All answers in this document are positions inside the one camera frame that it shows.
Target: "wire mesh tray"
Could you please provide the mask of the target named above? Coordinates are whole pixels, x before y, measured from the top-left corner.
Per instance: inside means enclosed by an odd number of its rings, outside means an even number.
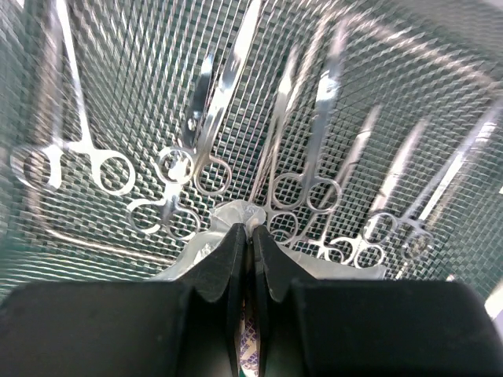
[[[2,51],[9,66],[2,74],[9,88],[2,112],[7,125],[5,151],[48,137],[48,130],[34,129],[40,122],[33,121],[44,116],[33,111],[44,2],[26,1],[23,8],[8,3],[2,10],[9,20],[4,23]],[[214,153],[233,169],[231,186],[223,196],[206,197],[189,183],[180,194],[182,204],[201,217],[203,229],[209,226],[212,207],[248,198],[289,48],[298,42],[305,49],[321,15],[330,13],[334,25],[343,14],[351,22],[343,88],[322,151],[320,175],[336,176],[370,108],[375,104],[383,108],[336,210],[329,239],[356,236],[399,145],[417,120],[427,116],[430,124],[388,209],[399,214],[414,200],[497,96],[501,51],[474,46],[462,33],[429,20],[429,14],[417,9],[411,13],[411,5],[404,4],[263,1],[247,66],[214,146]],[[89,161],[69,155],[63,159],[60,189],[39,192],[16,181],[6,163],[2,167],[3,289],[33,279],[142,279],[173,263],[184,243],[171,239],[165,229],[152,235],[135,232],[127,222],[126,205],[132,199],[160,198],[163,183],[153,173],[152,163],[161,148],[178,142],[185,107],[208,52],[215,52],[215,77],[221,73],[247,6],[247,2],[228,1],[70,2],[94,140],[134,161],[136,184],[126,196],[108,196],[89,179]],[[494,17],[501,19],[501,13]],[[277,174],[302,170],[322,65],[320,54],[286,126]],[[68,70],[65,74],[64,136],[71,140],[79,132]],[[47,171],[43,161],[37,164]],[[106,185],[124,184],[125,166],[113,163],[102,169],[105,172]],[[215,167],[206,174],[208,185],[219,185],[223,179],[223,172]],[[503,277],[503,204],[498,193],[503,184],[501,127],[456,180],[427,223],[436,238],[434,252],[407,265],[395,252],[396,245],[388,244],[384,262],[388,278],[454,275],[487,295]],[[265,189],[263,182],[256,203],[263,203]],[[297,193],[298,188],[290,185],[282,187],[278,196],[295,198]],[[302,228],[310,213],[305,207],[298,215]],[[148,226],[157,214],[137,216]],[[321,231],[323,218],[312,236]],[[292,229],[287,222],[275,226]],[[189,232],[191,227],[189,218],[172,223],[175,232]],[[296,250],[313,252],[301,243]],[[369,263],[375,258],[367,257]]]

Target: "metal mesh basket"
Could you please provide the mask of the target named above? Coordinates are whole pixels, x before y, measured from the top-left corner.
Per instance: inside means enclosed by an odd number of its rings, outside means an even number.
[[[133,191],[120,198],[103,193],[89,179],[85,156],[65,155],[64,183],[56,192],[23,186],[9,167],[12,147],[41,144],[49,131],[35,106],[39,95],[40,50],[46,2],[0,5],[0,130],[2,137],[0,290],[30,280],[139,280],[171,265],[184,243],[161,229],[135,232],[126,205],[137,198],[159,199],[163,183],[153,173],[158,151],[175,145],[185,107],[201,63],[215,52],[218,77],[248,2],[229,0],[77,0],[70,2],[72,34],[97,145],[134,161]],[[183,187],[182,203],[197,211],[203,228],[209,210],[232,199],[247,199],[257,178],[277,84],[293,42],[305,49],[324,14],[333,25],[349,15],[350,37],[343,88],[321,154],[319,173],[334,178],[370,108],[382,104],[373,135],[336,210],[329,239],[356,236],[400,144],[421,117],[430,124],[388,209],[400,214],[443,165],[477,119],[499,94],[503,77],[503,12],[495,4],[469,0],[413,2],[263,1],[259,25],[244,74],[214,145],[229,161],[233,179],[223,196],[200,195]],[[310,136],[316,85],[323,54],[306,77],[281,142],[277,174],[301,171]],[[64,137],[79,137],[72,88],[64,84]],[[38,169],[47,170],[44,162]],[[120,163],[107,166],[105,183],[119,187],[127,175]],[[207,185],[222,172],[206,170]],[[396,244],[386,245],[387,278],[442,279],[455,276],[488,296],[503,277],[503,129],[456,176],[426,228],[435,249],[414,263],[404,262]],[[266,182],[255,199],[265,199]],[[295,185],[281,187],[295,198]],[[300,208],[302,224],[310,215]],[[138,214],[148,225],[158,216]],[[316,236],[326,216],[311,229]],[[190,229],[188,218],[171,225]],[[291,230],[292,224],[277,223]],[[311,254],[301,243],[297,250]],[[369,262],[375,255],[366,255]]]

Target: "white plastic wrap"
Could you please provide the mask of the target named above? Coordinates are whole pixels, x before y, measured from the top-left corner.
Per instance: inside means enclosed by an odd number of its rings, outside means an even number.
[[[245,224],[248,238],[253,229],[266,221],[266,212],[245,200],[234,200],[211,211],[211,226],[197,233],[185,246],[176,263],[154,276],[153,280],[174,280],[189,271],[222,242],[233,224]],[[281,247],[283,252],[318,279],[383,279],[386,267],[375,265],[368,269],[355,269],[347,265],[312,258],[309,255]]]

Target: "mesh surface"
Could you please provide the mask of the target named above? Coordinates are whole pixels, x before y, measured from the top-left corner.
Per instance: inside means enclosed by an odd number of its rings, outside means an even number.
[[[157,153],[178,143],[204,57],[215,53],[218,77],[248,7],[246,1],[228,0],[70,2],[93,139],[99,148],[124,153],[137,172],[133,191],[117,198],[91,181],[85,156],[68,154],[62,159],[64,184],[55,193],[28,189],[10,171],[8,158],[14,145],[40,145],[49,138],[48,129],[41,126],[44,122],[36,121],[42,115],[35,103],[44,3],[31,0],[21,7],[7,0],[0,5],[0,79],[5,84],[0,91],[3,294],[34,279],[143,279],[173,263],[184,243],[171,239],[164,229],[149,236],[135,232],[127,223],[126,205],[137,198],[160,199],[163,183],[153,170]],[[400,215],[414,201],[497,97],[503,72],[503,52],[496,38],[503,25],[501,10],[468,0],[425,9],[416,9],[415,4],[263,1],[244,74],[214,146],[214,153],[233,168],[231,186],[223,196],[211,198],[200,195],[192,183],[180,193],[182,204],[201,216],[203,228],[209,226],[212,207],[248,198],[288,49],[298,42],[305,50],[323,14],[333,15],[331,27],[345,13],[351,22],[343,87],[320,155],[321,176],[336,176],[366,115],[373,105],[383,105],[328,240],[361,231],[394,154],[416,122],[429,117],[387,208]],[[457,11],[462,23],[455,22]],[[442,18],[442,12],[449,16]],[[277,174],[303,169],[328,43],[329,38],[322,41],[285,128]],[[64,136],[75,140],[79,129],[67,64],[64,73]],[[47,173],[44,162],[34,164]],[[108,187],[117,189],[126,181],[127,167],[120,162],[101,171]],[[220,170],[211,168],[205,171],[204,182],[220,186],[223,178]],[[502,185],[499,126],[484,150],[463,166],[426,221],[426,229],[435,235],[433,252],[406,264],[397,252],[403,237],[396,235],[385,247],[387,278],[445,280],[454,275],[487,296],[503,277],[503,195],[498,193]],[[255,202],[264,203],[265,195],[264,183]],[[298,187],[290,184],[281,186],[277,196],[288,201],[296,195]],[[322,192],[315,195],[321,198]],[[310,212],[306,207],[297,212],[302,228]],[[149,226],[158,214],[146,211],[136,216]],[[310,231],[313,238],[319,236],[325,219],[319,216]],[[172,223],[178,232],[190,226],[189,218]],[[275,227],[292,230],[286,221]],[[302,243],[295,248],[314,253]],[[375,257],[365,256],[368,262]]]

